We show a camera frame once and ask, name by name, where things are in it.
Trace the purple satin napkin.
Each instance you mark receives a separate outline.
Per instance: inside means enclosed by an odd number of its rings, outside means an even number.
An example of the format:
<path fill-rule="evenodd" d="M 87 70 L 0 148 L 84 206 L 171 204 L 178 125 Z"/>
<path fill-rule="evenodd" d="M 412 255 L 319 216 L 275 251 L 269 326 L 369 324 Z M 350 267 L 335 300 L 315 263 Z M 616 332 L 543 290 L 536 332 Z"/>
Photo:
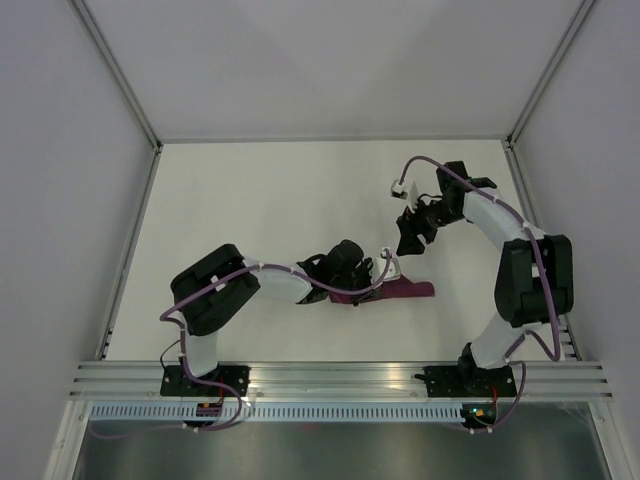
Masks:
<path fill-rule="evenodd" d="M 435 296 L 435 287 L 431 282 L 413 282 L 404 275 L 398 279 L 385 281 L 375 290 L 359 296 L 344 295 L 331 292 L 329 299 L 334 304 L 359 306 L 390 299 L 431 298 Z"/>

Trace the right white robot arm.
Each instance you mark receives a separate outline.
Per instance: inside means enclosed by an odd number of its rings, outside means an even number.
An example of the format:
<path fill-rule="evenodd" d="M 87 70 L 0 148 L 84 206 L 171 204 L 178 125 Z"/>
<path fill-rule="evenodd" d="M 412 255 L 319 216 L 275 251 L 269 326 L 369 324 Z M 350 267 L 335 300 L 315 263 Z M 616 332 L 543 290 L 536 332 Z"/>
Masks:
<path fill-rule="evenodd" d="M 452 380 L 464 396 L 513 396 L 510 362 L 527 339 L 534 339 L 551 361 L 562 358 L 559 318 L 574 305 L 571 241 L 525 220 L 491 179 L 471 177 L 461 161 L 438 164 L 436 176 L 440 192 L 435 196 L 408 186 L 405 173 L 392 183 L 392 196 L 406 202 L 396 220 L 396 253 L 423 254 L 440 229 L 459 221 L 477 227 L 499 251 L 496 313 L 463 348 Z"/>

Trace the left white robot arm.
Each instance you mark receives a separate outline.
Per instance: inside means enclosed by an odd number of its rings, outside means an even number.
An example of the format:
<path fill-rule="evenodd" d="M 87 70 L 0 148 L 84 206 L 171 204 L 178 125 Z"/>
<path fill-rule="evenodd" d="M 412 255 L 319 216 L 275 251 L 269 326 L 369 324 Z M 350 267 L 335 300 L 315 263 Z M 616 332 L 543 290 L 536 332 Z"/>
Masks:
<path fill-rule="evenodd" d="M 221 383 L 219 331 L 250 301 L 311 305 L 335 294 L 361 302 L 381 291 L 398 272 L 390 249 L 366 257 L 350 240 L 291 265 L 254 260 L 235 245 L 224 244 L 171 281 L 174 305 L 160 320 L 179 328 L 184 385 L 195 395 L 206 396 Z"/>

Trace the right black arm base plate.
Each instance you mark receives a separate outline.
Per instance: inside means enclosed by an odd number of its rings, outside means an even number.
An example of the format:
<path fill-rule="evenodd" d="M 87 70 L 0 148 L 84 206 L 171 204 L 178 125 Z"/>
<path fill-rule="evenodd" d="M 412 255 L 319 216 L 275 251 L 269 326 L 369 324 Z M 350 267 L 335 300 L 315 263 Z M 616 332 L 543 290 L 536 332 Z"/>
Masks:
<path fill-rule="evenodd" d="M 477 369 L 462 373 L 456 366 L 425 366 L 413 378 L 421 381 L 429 398 L 512 398 L 517 394 L 513 371 Z"/>

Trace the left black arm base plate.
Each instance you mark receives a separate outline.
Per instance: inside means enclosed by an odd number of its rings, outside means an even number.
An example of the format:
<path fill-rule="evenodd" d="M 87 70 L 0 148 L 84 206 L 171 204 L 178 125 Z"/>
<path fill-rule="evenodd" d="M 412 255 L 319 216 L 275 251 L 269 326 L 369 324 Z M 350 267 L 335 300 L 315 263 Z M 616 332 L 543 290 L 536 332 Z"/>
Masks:
<path fill-rule="evenodd" d="M 213 372 L 195 381 L 180 365 L 164 368 L 160 386 L 162 397 L 231 397 L 230 389 L 240 396 L 247 394 L 250 367 L 247 365 L 219 365 Z"/>

